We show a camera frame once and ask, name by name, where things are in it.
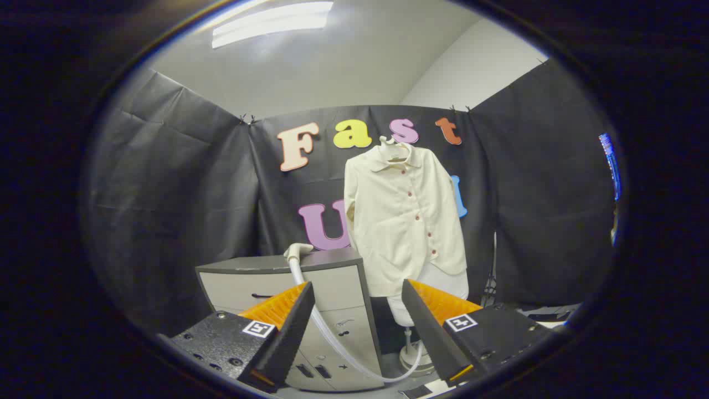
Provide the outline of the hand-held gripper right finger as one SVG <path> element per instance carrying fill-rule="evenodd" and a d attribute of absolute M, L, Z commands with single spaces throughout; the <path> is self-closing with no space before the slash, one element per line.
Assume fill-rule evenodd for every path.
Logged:
<path fill-rule="evenodd" d="M 434 369 L 448 386 L 506 373 L 565 333 L 505 305 L 483 306 L 416 280 L 405 279 L 401 296 Z"/>

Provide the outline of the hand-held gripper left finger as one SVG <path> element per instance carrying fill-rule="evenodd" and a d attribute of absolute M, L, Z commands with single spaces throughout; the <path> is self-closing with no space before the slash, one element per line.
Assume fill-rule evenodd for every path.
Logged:
<path fill-rule="evenodd" d="M 271 394 L 286 383 L 315 303 L 314 286 L 304 282 L 237 315 L 216 311 L 175 336 L 157 334 L 157 341 L 223 388 Z"/>

